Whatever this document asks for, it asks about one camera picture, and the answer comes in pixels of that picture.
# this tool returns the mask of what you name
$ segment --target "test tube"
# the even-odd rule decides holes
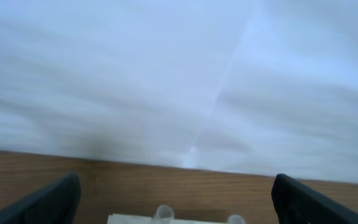
[[[246,221],[240,215],[231,215],[227,219],[228,224],[246,224]]]
[[[155,212],[151,224],[170,224],[174,218],[174,213],[168,205],[160,205]]]

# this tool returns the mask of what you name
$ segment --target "brown tabletop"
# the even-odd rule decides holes
[[[270,197],[272,177],[14,152],[0,152],[0,208],[69,171],[81,179],[78,224],[104,224],[113,213],[151,216],[161,204],[170,205],[181,219],[225,222],[237,213],[248,224],[278,223]],[[358,212],[358,185],[302,182]]]

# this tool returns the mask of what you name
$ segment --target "white curtain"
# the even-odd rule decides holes
[[[358,1],[0,0],[0,150],[358,183]]]

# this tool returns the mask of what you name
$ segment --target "white fabric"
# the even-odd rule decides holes
[[[358,1],[0,0],[0,149],[358,183]]]

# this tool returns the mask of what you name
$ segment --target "black object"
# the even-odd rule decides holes
[[[358,224],[356,212],[285,174],[277,175],[272,199],[280,224]]]
[[[71,224],[80,202],[76,174],[38,190],[0,211],[0,224]]]

